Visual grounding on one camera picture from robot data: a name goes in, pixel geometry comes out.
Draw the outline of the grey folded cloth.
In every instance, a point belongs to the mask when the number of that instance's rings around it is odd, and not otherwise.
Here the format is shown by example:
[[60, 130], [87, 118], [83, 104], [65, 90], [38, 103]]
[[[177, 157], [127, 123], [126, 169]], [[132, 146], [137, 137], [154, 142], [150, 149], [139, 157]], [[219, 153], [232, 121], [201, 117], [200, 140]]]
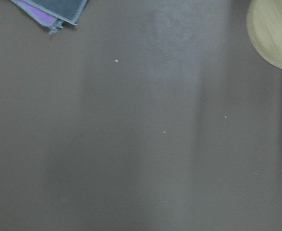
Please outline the grey folded cloth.
[[88, 3], [87, 0], [12, 0], [12, 2], [41, 26], [48, 28], [50, 34], [62, 29], [63, 23], [76, 26]]

